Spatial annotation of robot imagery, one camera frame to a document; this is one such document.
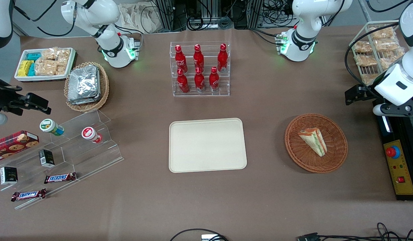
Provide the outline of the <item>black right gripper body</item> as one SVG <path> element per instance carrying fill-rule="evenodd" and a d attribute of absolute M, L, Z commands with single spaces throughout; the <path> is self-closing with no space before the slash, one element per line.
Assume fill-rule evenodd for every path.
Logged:
<path fill-rule="evenodd" d="M 0 79 L 0 111 L 10 112 L 18 116 L 22 116 L 23 110 L 18 107 L 10 107 L 11 102 L 18 102 L 22 96 L 18 94 L 22 87 L 12 86 Z"/>

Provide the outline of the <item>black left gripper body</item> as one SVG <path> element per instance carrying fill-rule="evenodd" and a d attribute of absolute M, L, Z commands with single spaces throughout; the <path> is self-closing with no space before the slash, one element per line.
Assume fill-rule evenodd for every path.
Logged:
<path fill-rule="evenodd" d="M 363 94 L 363 97 L 361 98 L 362 101 L 378 99 L 378 95 L 368 86 L 362 86 L 361 91 Z"/>

